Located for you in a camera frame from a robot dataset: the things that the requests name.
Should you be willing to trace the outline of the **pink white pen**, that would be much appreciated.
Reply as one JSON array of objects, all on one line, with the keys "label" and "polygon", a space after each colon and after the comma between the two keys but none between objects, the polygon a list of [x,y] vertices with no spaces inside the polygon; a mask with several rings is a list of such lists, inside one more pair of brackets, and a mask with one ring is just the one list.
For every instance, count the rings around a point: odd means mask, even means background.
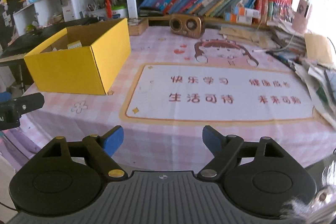
[{"label": "pink white pen", "polygon": [[253,50],[252,52],[272,52],[273,50]]}]

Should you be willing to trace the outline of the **white green jar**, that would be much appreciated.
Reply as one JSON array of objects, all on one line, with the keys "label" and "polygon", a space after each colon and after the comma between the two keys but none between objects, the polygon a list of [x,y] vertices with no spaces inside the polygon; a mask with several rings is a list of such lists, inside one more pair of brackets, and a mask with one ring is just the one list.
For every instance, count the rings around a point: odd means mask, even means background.
[{"label": "white green jar", "polygon": [[128,17],[128,10],[125,5],[113,6],[112,7],[112,18],[113,19],[122,19]]}]

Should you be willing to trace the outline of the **brown paper envelopes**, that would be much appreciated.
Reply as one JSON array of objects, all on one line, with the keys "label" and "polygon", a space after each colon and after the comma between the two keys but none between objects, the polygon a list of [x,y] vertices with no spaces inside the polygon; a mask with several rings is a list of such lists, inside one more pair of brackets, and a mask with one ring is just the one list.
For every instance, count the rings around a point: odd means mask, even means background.
[{"label": "brown paper envelopes", "polygon": [[249,31],[242,28],[222,27],[219,34],[227,40],[257,46],[263,49],[277,48],[277,44],[268,34],[259,31]]}]

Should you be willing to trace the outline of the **orange white box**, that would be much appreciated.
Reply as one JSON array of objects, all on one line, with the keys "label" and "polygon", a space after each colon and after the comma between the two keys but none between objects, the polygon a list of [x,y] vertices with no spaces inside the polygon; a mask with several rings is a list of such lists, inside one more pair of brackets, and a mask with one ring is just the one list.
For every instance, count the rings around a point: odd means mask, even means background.
[{"label": "orange white box", "polygon": [[252,24],[252,18],[249,16],[244,16],[244,15],[235,15],[231,13],[225,13],[224,19],[227,22],[246,24],[246,25]]},{"label": "orange white box", "polygon": [[259,10],[249,9],[245,7],[234,7],[232,13],[235,15],[241,15],[241,16],[246,16],[246,17],[251,17],[251,18],[256,18],[256,19],[261,18]]}]

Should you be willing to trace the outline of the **white staples box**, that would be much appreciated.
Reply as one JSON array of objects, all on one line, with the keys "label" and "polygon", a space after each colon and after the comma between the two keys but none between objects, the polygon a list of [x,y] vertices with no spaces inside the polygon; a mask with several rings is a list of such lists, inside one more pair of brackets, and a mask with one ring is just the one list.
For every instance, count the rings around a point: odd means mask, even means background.
[{"label": "white staples box", "polygon": [[71,50],[71,49],[74,49],[74,48],[81,48],[81,47],[82,47],[82,43],[81,43],[80,40],[72,42],[72,43],[69,43],[67,45],[67,49],[68,50]]}]

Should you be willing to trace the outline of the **yellow cardboard box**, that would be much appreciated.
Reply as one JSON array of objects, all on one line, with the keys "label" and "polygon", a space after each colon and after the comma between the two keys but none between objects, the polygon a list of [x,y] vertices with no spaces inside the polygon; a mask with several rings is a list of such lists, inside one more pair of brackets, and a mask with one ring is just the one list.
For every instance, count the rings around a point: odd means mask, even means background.
[{"label": "yellow cardboard box", "polygon": [[[81,48],[67,49],[80,40]],[[131,53],[127,19],[57,32],[24,57],[42,92],[106,95]]]}]

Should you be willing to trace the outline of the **brown retro radio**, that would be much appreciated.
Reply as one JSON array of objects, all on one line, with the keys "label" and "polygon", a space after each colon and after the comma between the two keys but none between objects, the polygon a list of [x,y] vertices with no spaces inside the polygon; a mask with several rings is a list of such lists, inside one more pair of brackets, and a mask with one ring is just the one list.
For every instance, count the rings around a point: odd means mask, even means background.
[{"label": "brown retro radio", "polygon": [[205,33],[203,18],[196,15],[173,14],[170,17],[170,30],[173,34],[198,39]]}]

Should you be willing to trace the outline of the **pink cartoon desk mat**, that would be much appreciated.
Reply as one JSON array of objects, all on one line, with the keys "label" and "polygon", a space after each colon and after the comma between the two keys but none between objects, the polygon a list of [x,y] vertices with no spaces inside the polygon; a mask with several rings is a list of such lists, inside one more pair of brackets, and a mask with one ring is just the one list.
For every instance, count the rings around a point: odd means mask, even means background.
[{"label": "pink cartoon desk mat", "polygon": [[271,137],[303,166],[333,153],[335,129],[273,56],[228,47],[217,30],[194,40],[152,27],[130,45],[108,94],[44,93],[45,105],[6,133],[1,158],[18,169],[56,136],[77,141],[116,125],[125,137],[114,159],[143,169],[200,170],[212,158],[205,125],[246,141]]}]

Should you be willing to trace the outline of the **stack of papers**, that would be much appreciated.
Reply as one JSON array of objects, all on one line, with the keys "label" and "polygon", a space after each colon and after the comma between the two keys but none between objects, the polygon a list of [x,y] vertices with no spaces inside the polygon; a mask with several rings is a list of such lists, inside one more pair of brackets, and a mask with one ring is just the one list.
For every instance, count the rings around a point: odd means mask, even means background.
[{"label": "stack of papers", "polygon": [[335,64],[322,64],[306,55],[305,33],[299,34],[286,22],[269,22],[273,40],[280,46],[270,53],[283,61],[305,83],[313,102],[313,113],[335,127]]}]

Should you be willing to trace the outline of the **row of leaning books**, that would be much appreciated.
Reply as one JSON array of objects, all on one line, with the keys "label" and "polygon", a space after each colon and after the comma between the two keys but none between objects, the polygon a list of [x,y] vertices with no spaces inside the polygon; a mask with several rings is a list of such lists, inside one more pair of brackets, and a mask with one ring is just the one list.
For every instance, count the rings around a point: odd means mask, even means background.
[{"label": "row of leaning books", "polygon": [[293,0],[142,0],[139,16],[165,16],[173,14],[196,15],[224,19],[225,13],[233,14],[234,7],[260,11],[261,18],[252,18],[252,24],[267,24],[272,20],[292,22]]}]

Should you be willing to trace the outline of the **orange white box lower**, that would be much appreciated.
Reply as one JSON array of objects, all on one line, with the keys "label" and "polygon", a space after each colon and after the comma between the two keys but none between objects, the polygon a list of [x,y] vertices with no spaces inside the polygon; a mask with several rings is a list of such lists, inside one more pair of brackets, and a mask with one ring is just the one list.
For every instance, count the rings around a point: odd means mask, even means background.
[{"label": "orange white box lower", "polygon": [[246,24],[246,25],[252,24],[252,18],[249,16],[244,16],[244,15],[235,15],[231,13],[225,13],[224,19],[227,22]]}]

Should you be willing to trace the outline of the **pink cylinder holder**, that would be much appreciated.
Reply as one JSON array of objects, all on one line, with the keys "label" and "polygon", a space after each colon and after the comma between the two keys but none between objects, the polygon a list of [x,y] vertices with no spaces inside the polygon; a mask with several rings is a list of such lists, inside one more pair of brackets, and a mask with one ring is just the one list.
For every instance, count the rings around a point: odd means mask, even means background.
[{"label": "pink cylinder holder", "polygon": [[292,28],[299,34],[304,34],[307,30],[308,20],[311,14],[311,4],[306,0],[299,0],[297,11],[292,21]]}]

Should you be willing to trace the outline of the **black electronic keyboard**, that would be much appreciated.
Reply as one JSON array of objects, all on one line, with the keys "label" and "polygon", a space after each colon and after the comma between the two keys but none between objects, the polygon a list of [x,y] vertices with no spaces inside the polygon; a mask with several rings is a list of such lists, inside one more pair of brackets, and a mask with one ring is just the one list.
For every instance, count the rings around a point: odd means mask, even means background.
[{"label": "black electronic keyboard", "polygon": [[84,18],[72,20],[69,22],[58,23],[46,28],[29,32],[17,38],[7,49],[1,54],[1,67],[17,65],[24,63],[24,56],[33,50],[39,44],[61,31],[71,26],[84,26],[97,23],[97,18]]}]

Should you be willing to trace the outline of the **wooden chess box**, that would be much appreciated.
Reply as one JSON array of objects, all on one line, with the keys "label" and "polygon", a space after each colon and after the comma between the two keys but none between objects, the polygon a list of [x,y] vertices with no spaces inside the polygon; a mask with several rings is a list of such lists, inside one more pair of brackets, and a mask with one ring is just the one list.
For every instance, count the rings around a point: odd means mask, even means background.
[{"label": "wooden chess box", "polygon": [[147,18],[130,19],[127,22],[130,36],[141,36],[148,28]]}]

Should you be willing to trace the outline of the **kraft envelope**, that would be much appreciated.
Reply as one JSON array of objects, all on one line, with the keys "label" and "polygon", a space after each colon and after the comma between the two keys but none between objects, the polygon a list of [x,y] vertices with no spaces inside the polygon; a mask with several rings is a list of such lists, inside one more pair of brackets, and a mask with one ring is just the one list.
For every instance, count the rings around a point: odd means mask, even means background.
[{"label": "kraft envelope", "polygon": [[335,43],[318,34],[305,34],[306,55],[322,64],[335,64]]}]

